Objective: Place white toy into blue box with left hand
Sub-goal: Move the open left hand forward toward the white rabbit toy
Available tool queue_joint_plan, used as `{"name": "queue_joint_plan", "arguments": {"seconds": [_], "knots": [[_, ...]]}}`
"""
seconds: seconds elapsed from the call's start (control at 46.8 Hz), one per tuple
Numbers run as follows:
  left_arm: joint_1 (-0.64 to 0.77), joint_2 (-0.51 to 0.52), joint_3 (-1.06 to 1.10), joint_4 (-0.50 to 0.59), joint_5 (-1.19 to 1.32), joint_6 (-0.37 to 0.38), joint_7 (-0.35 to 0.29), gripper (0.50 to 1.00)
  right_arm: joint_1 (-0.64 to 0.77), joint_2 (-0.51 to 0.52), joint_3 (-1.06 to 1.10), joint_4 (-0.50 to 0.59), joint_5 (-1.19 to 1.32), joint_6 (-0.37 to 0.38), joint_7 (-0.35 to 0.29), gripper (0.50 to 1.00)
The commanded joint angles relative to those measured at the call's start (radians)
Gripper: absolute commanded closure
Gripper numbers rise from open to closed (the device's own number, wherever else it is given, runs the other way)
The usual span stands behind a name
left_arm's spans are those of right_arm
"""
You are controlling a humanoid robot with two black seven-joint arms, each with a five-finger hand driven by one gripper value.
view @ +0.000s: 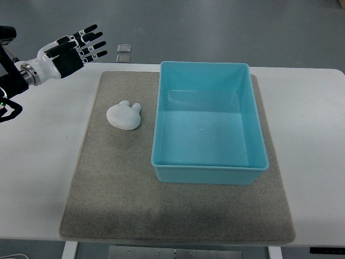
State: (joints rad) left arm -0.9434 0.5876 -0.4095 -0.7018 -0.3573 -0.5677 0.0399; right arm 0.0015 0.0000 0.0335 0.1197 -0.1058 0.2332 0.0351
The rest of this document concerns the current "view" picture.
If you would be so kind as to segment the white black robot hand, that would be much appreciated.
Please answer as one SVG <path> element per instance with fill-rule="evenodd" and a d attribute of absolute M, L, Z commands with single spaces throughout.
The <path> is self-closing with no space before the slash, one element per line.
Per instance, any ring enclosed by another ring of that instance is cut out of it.
<path fill-rule="evenodd" d="M 106 45 L 105 41 L 95 43 L 103 33 L 95 32 L 98 26 L 91 25 L 70 36 L 42 47 L 36 58 L 24 62 L 20 73 L 28 85 L 41 85 L 49 79 L 63 79 L 107 54 L 106 50 L 97 50 Z"/>

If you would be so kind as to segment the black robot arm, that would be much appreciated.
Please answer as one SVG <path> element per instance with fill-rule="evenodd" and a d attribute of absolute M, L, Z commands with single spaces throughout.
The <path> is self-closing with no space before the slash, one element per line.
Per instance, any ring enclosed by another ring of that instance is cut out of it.
<path fill-rule="evenodd" d="M 11 98 L 29 89 L 23 74 L 16 68 L 12 59 L 6 53 L 4 46 L 17 36 L 12 26 L 1 26 L 1 65 L 7 74 L 1 76 L 1 122 L 16 118 L 23 111 L 23 107 Z"/>

